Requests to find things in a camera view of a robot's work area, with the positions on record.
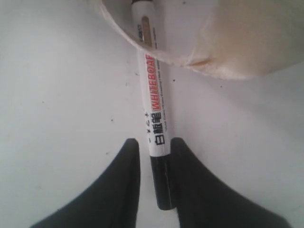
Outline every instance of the black marker cap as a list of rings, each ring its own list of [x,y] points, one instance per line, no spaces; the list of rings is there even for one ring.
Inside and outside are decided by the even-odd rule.
[[[132,4],[133,4],[133,3],[136,3],[136,2],[138,2],[138,1],[152,1],[152,0],[132,0]]]
[[[157,206],[161,210],[171,210],[176,207],[171,156],[150,157],[153,172]]]

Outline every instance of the marker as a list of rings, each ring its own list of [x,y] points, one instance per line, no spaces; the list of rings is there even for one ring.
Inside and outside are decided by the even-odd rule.
[[[155,8],[152,0],[133,0],[132,13],[134,27],[141,42],[157,48]],[[137,55],[157,205],[161,210],[170,210],[175,208],[175,200],[162,72],[158,60],[141,50]]]

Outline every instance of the white surface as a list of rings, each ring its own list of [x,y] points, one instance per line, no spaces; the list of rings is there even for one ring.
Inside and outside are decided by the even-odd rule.
[[[172,136],[302,228],[304,64],[247,82],[164,70]],[[28,227],[64,206],[128,137],[141,146],[138,227],[178,227],[174,211],[156,206],[135,73],[133,47],[85,4],[0,0],[1,228]]]

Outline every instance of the whiteboard marker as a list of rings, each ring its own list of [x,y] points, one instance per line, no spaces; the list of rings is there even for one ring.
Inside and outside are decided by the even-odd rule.
[[[132,13],[135,30],[141,42],[157,48],[152,0],[133,0]],[[170,210],[175,208],[175,200],[162,72],[159,61],[141,50],[138,51],[138,65],[157,205],[162,210]]]

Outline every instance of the white table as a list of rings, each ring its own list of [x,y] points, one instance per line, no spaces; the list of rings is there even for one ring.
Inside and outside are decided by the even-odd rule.
[[[304,226],[304,64],[221,81],[164,66],[172,137],[230,187]],[[72,0],[0,0],[0,227],[74,199],[126,138],[141,147],[139,228],[177,228],[156,206],[135,49]]]

